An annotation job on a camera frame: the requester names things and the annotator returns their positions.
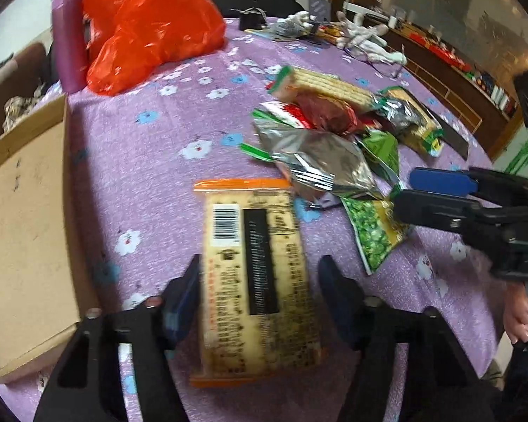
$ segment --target foil wrapper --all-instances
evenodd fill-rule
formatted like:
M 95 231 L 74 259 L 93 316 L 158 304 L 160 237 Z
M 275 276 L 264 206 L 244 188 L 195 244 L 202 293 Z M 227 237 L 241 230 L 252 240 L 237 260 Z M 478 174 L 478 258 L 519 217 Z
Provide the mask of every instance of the foil wrapper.
M 268 119 L 255 119 L 254 126 L 261 148 L 311 206 L 332 206 L 333 195 L 381 198 L 372 171 L 353 142 L 330 132 L 292 128 Z
M 425 123 L 417 110 L 405 100 L 380 95 L 374 95 L 373 100 L 375 112 L 382 118 L 382 125 L 394 135 L 402 133 L 411 125 L 422 126 Z

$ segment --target floral tablecloth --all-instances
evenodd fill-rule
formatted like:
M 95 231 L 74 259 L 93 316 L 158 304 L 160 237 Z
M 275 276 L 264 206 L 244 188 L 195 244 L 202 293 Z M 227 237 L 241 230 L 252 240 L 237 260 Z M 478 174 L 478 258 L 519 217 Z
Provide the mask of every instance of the floral tablecloth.
M 227 43 L 201 58 L 159 67 L 149 80 L 114 98 L 87 89 L 70 97 L 70 150 L 77 224 L 103 307 L 128 309 L 158 293 L 201 252 L 201 199 L 193 184 L 208 178 L 280 177 L 275 167 L 254 161 L 237 148 L 256 142 L 251 112 L 270 101 L 265 86 L 285 64 L 301 66 L 369 90 L 408 88 L 442 115 L 470 142 L 464 162 L 445 147 L 431 167 L 490 167 L 490 161 L 461 123 L 403 70 L 397 79 L 381 76 L 334 46 L 273 43 L 237 30 L 226 20 Z M 60 93 L 54 86 L 46 100 Z M 427 166 L 400 145 L 403 180 Z M 307 211 L 296 201 L 311 283 L 327 348 L 322 365 L 229 389 L 194 389 L 190 371 L 199 366 L 197 326 L 170 367 L 193 422 L 270 420 L 335 421 L 348 390 L 357 356 L 337 337 L 320 297 L 316 265 L 335 257 L 345 275 L 367 293 L 401 309 L 437 307 L 453 328 L 479 374 L 496 351 L 496 318 L 502 286 L 491 280 L 488 261 L 454 234 L 419 227 L 366 276 L 352 227 L 342 207 Z M 120 348 L 122 386 L 130 421 L 141 420 L 128 346 Z M 386 420 L 395 420 L 404 385 L 406 354 L 398 351 Z M 9 385 L 0 395 L 22 422 L 32 420 L 51 369 Z

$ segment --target purple bottle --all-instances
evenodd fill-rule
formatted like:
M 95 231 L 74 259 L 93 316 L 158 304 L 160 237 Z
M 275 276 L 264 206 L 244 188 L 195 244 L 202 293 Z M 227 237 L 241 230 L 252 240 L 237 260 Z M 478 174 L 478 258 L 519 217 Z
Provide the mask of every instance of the purple bottle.
M 84 41 L 82 0 L 52 0 L 55 65 L 64 92 L 86 87 L 88 53 Z

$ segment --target cardboard box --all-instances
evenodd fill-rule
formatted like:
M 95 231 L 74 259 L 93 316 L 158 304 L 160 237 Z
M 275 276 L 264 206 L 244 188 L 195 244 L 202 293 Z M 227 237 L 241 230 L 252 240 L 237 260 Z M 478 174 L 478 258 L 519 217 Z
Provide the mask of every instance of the cardboard box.
M 99 306 L 74 224 L 66 97 L 0 137 L 0 384 L 54 364 Z

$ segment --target white barcode label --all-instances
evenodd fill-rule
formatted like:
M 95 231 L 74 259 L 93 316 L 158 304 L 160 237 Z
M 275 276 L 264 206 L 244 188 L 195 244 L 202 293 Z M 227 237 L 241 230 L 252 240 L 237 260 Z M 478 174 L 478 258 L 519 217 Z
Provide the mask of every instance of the white barcode label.
M 213 234 L 211 245 L 214 248 L 240 246 L 240 209 L 238 205 L 213 205 Z

